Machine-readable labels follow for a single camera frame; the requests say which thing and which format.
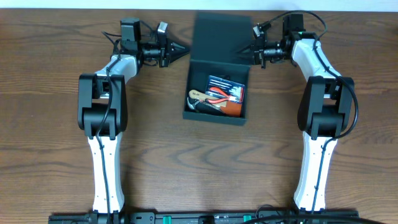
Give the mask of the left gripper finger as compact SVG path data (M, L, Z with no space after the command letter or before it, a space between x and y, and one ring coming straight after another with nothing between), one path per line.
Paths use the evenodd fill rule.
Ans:
M187 53L186 52L172 52L170 53L170 60L169 64L173 63L174 61L184 57Z
M190 52L190 47L184 44L172 42L171 46L173 54L188 54Z

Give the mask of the dark green box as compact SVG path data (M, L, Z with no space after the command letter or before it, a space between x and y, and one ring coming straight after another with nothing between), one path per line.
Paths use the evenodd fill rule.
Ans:
M246 123L246 97L252 59L237 52L252 41L252 21L248 16L199 12L195 18L190 51L183 118L242 126ZM188 92L205 93L208 77L216 76L245 86L240 117L197 113L187 105Z

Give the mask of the blue drill bit case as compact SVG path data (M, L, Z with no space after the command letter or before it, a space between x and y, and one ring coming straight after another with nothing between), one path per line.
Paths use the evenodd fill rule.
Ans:
M214 97L216 100L218 99L218 97L208 92L211 87L218 87L222 89L225 93L236 96L237 98L239 98L239 102L237 102L238 104L241 104L243 102L245 89L245 86L243 84L225 80L216 76L209 76L205 94Z

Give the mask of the small claw hammer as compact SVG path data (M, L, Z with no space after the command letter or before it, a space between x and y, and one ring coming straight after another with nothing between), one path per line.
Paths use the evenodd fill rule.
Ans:
M215 116L225 115L225 113L221 111L220 107L214 106L206 101L188 97L187 105L191 110L196 111L197 113L205 113Z

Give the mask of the orange scraper wooden handle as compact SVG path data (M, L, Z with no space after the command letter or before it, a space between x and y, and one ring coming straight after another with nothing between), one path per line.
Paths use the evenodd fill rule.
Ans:
M190 90L188 92L188 97L206 102L207 100L215 99L214 97L208 96L205 93L199 92L197 90ZM212 105L220 107L221 111L225 113L225 116L240 117L241 115L242 104L232 103L230 101L227 101L224 103L218 103Z

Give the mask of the red handled pliers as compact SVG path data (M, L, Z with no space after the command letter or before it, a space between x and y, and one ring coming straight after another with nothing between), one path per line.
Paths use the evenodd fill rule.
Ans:
M237 98L234 95L229 95L227 93L225 93L222 89L218 88L218 87L211 87L208 91L209 93L211 93L212 95L215 95L218 97L218 99L216 100L207 100L207 102L211 103L211 104L218 104L218 103L222 103L225 101L232 101L232 102L239 102L239 98Z

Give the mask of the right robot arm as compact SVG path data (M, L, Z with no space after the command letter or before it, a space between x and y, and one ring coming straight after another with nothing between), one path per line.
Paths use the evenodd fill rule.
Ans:
M272 20L253 28L254 40L242 54L252 54L262 68L267 62L289 60L301 69L306 86L297 112L303 134L300 179L294 193L298 210L318 213L325 209L325 190L330 162L339 139L348 135L358 121L358 99L354 81L337 72L323 53L320 36L304 28L303 10L288 11L282 19L282 39L269 42Z

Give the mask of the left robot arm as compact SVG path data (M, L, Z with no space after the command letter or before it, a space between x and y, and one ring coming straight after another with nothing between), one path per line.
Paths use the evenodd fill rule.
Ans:
M168 67L190 49L172 40L168 24L160 22L143 39L136 17L121 19L119 35L104 33L112 45L109 62L94 73L83 73L78 81L78 126L88 138L94 169L93 211L114 215L124 206L120 174L120 147L127 128L126 84L143 65Z

